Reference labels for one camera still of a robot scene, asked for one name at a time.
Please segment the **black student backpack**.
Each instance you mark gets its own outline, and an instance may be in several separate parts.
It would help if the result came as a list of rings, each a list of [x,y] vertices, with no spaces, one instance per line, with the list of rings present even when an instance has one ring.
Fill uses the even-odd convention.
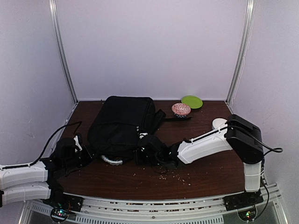
[[[167,122],[187,121],[190,118],[166,118],[163,110],[156,110],[149,97],[110,96],[104,102],[90,126],[87,141],[95,157],[111,165],[134,160],[138,148],[138,133],[154,135]]]

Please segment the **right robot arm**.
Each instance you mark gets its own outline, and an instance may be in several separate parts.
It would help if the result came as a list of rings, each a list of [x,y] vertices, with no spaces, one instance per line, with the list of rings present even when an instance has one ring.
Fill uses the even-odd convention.
[[[142,133],[138,141],[140,152],[153,165],[176,169],[201,158],[233,150],[244,165],[245,192],[240,203],[251,205],[260,189],[264,159],[262,134],[258,126],[232,114],[220,126],[199,137],[166,146],[158,137]]]

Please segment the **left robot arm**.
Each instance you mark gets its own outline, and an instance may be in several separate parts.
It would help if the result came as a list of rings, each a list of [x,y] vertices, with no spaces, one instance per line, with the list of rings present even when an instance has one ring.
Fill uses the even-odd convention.
[[[31,164],[0,167],[0,204],[45,200],[57,207],[67,203],[58,179],[89,165],[94,152],[84,146],[78,136],[63,138],[47,158]]]

